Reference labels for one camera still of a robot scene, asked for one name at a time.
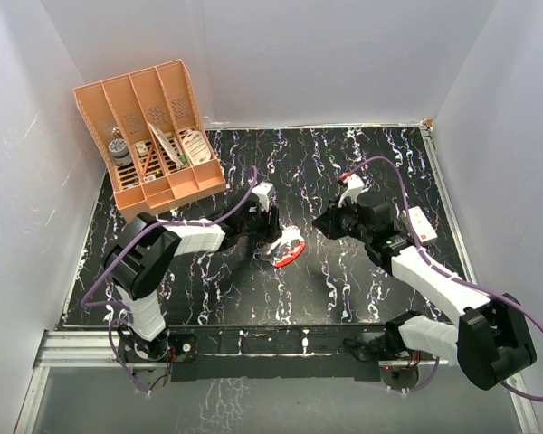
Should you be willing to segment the steel key holder red handle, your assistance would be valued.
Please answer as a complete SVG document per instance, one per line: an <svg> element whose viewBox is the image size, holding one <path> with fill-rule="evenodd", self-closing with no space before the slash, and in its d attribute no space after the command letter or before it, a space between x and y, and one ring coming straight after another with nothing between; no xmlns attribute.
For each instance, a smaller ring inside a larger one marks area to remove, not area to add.
<svg viewBox="0 0 543 434"><path fill-rule="evenodd" d="M254 250L254 258L260 261L268 262L273 265L273 267L278 269L285 267L295 261L305 250L307 245L306 241L301 235L301 230L298 226L288 226L283 228L281 230L281 236L278 239L281 239L282 241L280 256L278 258L260 257L260 247L263 242L260 243Z"/></svg>

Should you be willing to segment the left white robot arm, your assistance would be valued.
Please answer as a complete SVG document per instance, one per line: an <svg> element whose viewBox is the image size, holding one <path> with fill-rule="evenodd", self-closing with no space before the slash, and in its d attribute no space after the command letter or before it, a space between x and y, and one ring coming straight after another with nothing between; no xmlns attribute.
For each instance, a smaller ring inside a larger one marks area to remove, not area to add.
<svg viewBox="0 0 543 434"><path fill-rule="evenodd" d="M242 237L275 248L283 234L279 207L253 193L245 202L198 220L167 222L145 212L139 214L104 262L104 278L112 281L126 311L119 322L131 334L126 346L145 360L166 356L167 323L157 288L174 258L225 251Z"/></svg>

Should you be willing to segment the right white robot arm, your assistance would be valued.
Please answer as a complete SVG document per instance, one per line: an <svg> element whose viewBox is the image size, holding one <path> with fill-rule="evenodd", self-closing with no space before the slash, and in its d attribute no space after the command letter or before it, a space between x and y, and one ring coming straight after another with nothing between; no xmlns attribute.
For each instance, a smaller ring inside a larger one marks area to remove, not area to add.
<svg viewBox="0 0 543 434"><path fill-rule="evenodd" d="M537 361L524 316L500 301L467 288L433 259L423 259L407 231L399 228L388 202L334 199L313 227L330 240L350 237L363 243L373 264L431 300L447 317L435 322L410 310L386 322L385 334L370 341L398 359L425 352L458 365L467 379L488 390Z"/></svg>

